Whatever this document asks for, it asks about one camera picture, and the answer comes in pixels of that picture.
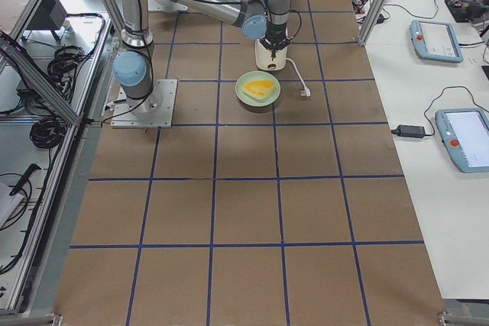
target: tablet screen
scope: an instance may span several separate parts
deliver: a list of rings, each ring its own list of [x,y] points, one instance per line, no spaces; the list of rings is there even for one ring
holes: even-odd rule
[[[420,22],[426,52],[437,56],[457,56],[453,39],[446,24]]]
[[[477,111],[447,112],[469,167],[489,166],[489,130]]]

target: yellow sponge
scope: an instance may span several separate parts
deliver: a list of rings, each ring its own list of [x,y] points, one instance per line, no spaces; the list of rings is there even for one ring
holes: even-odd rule
[[[275,83],[271,80],[254,80],[243,85],[243,93],[262,101],[275,89]]]

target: white table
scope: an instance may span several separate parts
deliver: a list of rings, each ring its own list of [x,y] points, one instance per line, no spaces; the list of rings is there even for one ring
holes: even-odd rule
[[[389,2],[415,15],[435,14],[433,0]],[[434,21],[452,23],[459,43],[480,40],[470,24],[454,22],[443,0],[437,2]],[[391,19],[375,27],[366,50],[391,128],[414,124],[429,130],[423,112],[446,86],[464,85],[476,102],[489,107],[489,81],[481,69],[484,46],[462,49],[465,60],[457,65],[422,61],[409,34],[416,18],[398,7],[386,9]],[[433,118],[442,108],[471,107],[475,106],[466,91],[450,89],[428,116]],[[442,297],[489,299],[489,173],[460,173],[438,131],[432,138],[395,137],[394,141]]]

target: white cable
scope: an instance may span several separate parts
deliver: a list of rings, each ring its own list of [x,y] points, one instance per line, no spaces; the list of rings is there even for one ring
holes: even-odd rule
[[[304,82],[303,77],[300,75],[299,70],[297,69],[296,64],[293,62],[292,59],[286,57],[285,60],[290,61],[293,65],[293,68],[296,70],[297,76],[300,79],[300,82],[303,84],[304,90],[300,91],[300,95],[302,97],[310,97],[311,96],[311,90],[307,88],[306,83]]]

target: metal mounting plate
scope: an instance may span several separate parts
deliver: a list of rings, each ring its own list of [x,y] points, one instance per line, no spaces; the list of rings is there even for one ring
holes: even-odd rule
[[[130,108],[125,103],[117,105],[114,110],[114,115],[124,115],[113,118],[111,126],[113,128],[171,127],[177,82],[176,79],[156,80],[154,82],[154,88],[160,90],[160,93],[163,96],[163,102],[160,108],[144,115],[136,116],[132,112],[128,112]],[[125,93],[121,89],[118,99],[124,98]]]
[[[189,7],[169,0],[147,0],[147,10],[150,13],[178,13],[189,11]]]

